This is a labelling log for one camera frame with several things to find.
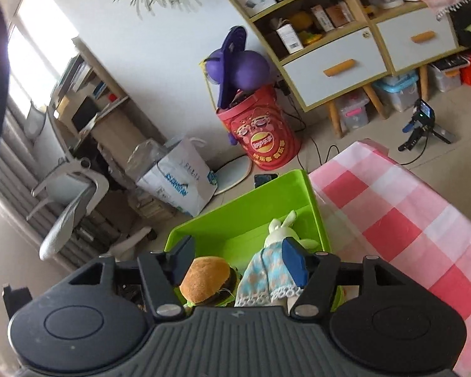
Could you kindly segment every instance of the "shopping bag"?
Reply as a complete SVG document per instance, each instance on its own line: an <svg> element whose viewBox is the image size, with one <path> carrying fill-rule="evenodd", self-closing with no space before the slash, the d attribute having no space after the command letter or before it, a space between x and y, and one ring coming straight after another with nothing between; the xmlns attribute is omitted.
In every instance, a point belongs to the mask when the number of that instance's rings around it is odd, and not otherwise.
<svg viewBox="0 0 471 377"><path fill-rule="evenodd" d="M182 139L137 182L138 187L179 211L198 216L217 188L216 176L194 146L204 141Z"/></svg>

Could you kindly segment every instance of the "burger plush toy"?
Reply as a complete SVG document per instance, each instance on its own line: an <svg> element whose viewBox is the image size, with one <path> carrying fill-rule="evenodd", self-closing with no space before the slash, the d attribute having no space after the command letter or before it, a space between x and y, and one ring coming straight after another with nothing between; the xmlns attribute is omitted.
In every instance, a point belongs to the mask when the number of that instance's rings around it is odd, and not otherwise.
<svg viewBox="0 0 471 377"><path fill-rule="evenodd" d="M187 306L229 305L236 300L241 277L223 258L203 256L195 258L180 285Z"/></svg>

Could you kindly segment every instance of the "drawer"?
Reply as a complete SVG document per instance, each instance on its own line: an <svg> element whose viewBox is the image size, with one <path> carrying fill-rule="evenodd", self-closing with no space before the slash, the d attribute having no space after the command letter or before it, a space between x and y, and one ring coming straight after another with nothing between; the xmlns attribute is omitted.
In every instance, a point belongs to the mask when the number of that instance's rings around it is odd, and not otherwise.
<svg viewBox="0 0 471 377"><path fill-rule="evenodd" d="M391 18L377 26L396 71L457 48L448 17L438 21L428 8Z"/></svg>
<svg viewBox="0 0 471 377"><path fill-rule="evenodd" d="M386 66L370 29L365 28L305 54L284 69L308 107L384 73Z"/></svg>

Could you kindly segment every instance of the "pink checkered blanket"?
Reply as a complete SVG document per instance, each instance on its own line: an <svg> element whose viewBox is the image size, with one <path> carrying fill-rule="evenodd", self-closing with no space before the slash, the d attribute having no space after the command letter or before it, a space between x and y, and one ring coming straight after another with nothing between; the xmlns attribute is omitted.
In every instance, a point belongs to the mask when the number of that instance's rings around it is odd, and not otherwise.
<svg viewBox="0 0 471 377"><path fill-rule="evenodd" d="M333 253L361 262L376 254L464 318L456 373L471 373L471 222L387 156L356 142L310 175Z"/></svg>

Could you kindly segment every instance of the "fan base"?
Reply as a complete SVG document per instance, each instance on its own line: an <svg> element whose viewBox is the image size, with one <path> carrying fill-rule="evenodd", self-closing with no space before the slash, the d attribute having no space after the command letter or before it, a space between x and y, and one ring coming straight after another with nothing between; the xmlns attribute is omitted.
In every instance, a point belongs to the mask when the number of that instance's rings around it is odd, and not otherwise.
<svg viewBox="0 0 471 377"><path fill-rule="evenodd" d="M377 7L382 8L383 10L388 10L389 8L399 7L400 5L403 5L404 3L405 3L404 0L389 0L389 1L380 2L379 4L377 4Z"/></svg>

